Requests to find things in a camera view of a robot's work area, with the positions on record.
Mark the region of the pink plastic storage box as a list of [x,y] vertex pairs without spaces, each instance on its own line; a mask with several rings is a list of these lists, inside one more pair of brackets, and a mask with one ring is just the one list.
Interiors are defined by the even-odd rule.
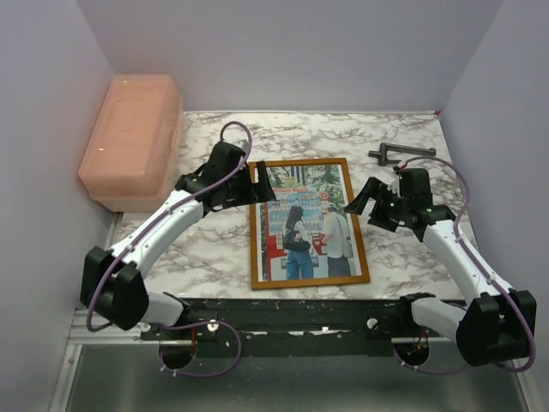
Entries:
[[168,75],[115,76],[78,176],[112,212],[154,212],[172,191],[183,96]]

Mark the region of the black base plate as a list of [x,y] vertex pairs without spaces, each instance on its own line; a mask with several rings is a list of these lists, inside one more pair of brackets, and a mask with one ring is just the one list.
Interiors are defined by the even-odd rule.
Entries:
[[154,326],[145,342],[200,357],[390,356],[395,342],[414,343],[422,331],[404,300],[186,299],[183,330]]

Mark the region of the aluminium rail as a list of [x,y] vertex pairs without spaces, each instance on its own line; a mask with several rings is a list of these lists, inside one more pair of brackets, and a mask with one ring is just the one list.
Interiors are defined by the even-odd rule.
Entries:
[[68,344],[73,345],[126,345],[142,343],[138,328],[121,330],[117,326],[92,332],[87,328],[87,312],[76,310],[69,327]]

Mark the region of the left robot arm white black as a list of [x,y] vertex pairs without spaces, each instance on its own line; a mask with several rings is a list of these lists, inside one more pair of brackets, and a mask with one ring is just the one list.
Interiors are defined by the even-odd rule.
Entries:
[[107,250],[90,250],[80,296],[87,316],[99,314],[122,330],[139,323],[160,324],[170,338],[184,337],[190,318],[183,302],[148,291],[145,276],[166,249],[208,213],[275,199],[265,163],[250,167],[247,158],[241,148],[217,142],[208,161],[180,176],[168,198],[132,234]]

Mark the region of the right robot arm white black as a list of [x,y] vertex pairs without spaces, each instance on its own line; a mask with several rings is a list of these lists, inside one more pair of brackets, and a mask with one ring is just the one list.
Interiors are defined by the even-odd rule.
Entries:
[[499,276],[462,233],[458,215],[433,202],[428,171],[396,167],[389,185],[370,178],[345,211],[360,215],[369,201],[369,224],[390,232],[410,229],[449,272],[466,303],[460,309],[431,294],[409,295],[395,314],[396,329],[404,336],[424,327],[436,331],[456,344],[471,367],[524,359],[519,369],[530,368],[536,356],[535,298]]

